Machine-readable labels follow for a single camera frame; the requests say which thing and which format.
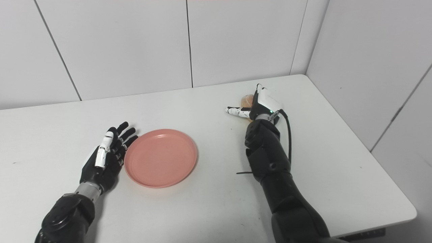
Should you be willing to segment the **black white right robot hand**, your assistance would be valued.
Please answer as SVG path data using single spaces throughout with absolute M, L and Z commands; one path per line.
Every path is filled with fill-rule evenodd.
M 250 121 L 264 119 L 276 123 L 275 119 L 281 109 L 282 103 L 277 101 L 267 88 L 258 83 L 253 95 L 241 98 L 240 107 L 228 106 L 225 112 Z

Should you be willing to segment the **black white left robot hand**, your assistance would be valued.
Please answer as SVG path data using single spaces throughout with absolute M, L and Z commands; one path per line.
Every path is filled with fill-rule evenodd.
M 101 194 L 111 190 L 125 164 L 125 155 L 137 140 L 136 129 L 128 122 L 110 127 L 82 168 L 80 183 L 93 183 Z

